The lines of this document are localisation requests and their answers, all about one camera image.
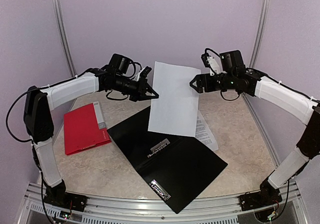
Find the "white sheet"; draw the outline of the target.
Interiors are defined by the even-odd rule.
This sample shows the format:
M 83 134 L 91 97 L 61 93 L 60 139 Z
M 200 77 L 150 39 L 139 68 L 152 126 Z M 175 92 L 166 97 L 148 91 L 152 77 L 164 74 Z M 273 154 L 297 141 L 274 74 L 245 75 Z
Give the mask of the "white sheet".
M 196 68 L 155 62 L 152 86 L 159 98 L 151 101 L 149 131 L 196 136 L 199 94 L 190 81 L 198 74 Z

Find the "red folder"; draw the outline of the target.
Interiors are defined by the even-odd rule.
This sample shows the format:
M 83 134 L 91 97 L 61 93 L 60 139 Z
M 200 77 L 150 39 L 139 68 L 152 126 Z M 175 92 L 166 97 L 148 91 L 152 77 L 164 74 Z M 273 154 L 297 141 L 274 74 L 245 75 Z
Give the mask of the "red folder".
M 73 155 L 111 142 L 99 102 L 64 114 L 64 152 Z

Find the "black folder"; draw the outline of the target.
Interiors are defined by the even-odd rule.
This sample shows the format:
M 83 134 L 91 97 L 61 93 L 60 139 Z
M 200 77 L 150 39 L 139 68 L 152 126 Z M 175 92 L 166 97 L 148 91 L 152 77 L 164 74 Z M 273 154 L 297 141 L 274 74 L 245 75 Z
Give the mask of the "black folder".
M 135 171 L 176 214 L 197 198 L 227 163 L 194 137 L 148 130 L 150 107 L 108 129 Z

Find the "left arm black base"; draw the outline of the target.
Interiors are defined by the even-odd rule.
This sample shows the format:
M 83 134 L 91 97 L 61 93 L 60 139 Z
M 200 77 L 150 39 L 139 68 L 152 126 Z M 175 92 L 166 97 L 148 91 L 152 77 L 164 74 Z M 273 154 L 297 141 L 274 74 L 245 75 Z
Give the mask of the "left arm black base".
M 87 196 L 67 192 L 64 180 L 55 187 L 50 187 L 46 182 L 44 182 L 44 186 L 44 202 L 46 204 L 71 211 L 84 212 L 88 200 Z

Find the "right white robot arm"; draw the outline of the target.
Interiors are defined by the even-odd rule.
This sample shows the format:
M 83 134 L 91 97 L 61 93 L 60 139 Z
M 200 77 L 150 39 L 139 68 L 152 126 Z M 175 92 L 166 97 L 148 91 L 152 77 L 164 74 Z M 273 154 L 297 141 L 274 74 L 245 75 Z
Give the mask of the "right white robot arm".
M 290 178 L 298 175 L 314 157 L 320 154 L 320 102 L 319 100 L 299 92 L 269 74 L 252 67 L 246 67 L 239 50 L 217 53 L 206 48 L 201 60 L 208 73 L 198 74 L 190 86 L 197 93 L 218 91 L 223 95 L 227 91 L 235 91 L 238 95 L 247 95 L 263 102 L 268 102 L 271 109 L 279 108 L 271 118 L 275 118 L 285 127 L 271 121 L 283 137 L 278 141 L 295 141 L 292 151 L 261 185 L 263 188 L 256 194 L 256 202 L 266 206 L 276 194 L 274 189 L 280 188 Z

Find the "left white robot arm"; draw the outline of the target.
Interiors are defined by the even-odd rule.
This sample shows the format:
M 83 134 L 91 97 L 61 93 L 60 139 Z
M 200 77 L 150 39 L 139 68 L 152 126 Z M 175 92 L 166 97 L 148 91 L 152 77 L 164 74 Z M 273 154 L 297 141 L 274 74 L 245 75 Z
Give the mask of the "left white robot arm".
M 87 94 L 101 91 L 117 91 L 130 101 L 157 99 L 159 95 L 148 83 L 151 67 L 143 67 L 135 76 L 126 76 L 133 61 L 120 54 L 113 54 L 102 68 L 89 68 L 84 73 L 68 80 L 45 87 L 32 86 L 26 94 L 23 121 L 33 141 L 44 182 L 53 188 L 49 194 L 57 205 L 70 202 L 70 195 L 56 187 L 63 180 L 58 171 L 53 151 L 54 124 L 51 112 L 61 105 Z

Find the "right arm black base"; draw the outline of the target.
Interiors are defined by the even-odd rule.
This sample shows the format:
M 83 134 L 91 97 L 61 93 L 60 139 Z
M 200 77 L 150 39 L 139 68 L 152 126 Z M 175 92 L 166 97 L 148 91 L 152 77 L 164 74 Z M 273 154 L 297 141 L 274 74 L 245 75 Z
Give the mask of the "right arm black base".
M 242 211 L 249 211 L 262 207 L 267 207 L 282 202 L 282 196 L 279 189 L 271 186 L 265 179 L 257 192 L 246 192 L 239 196 L 240 207 Z

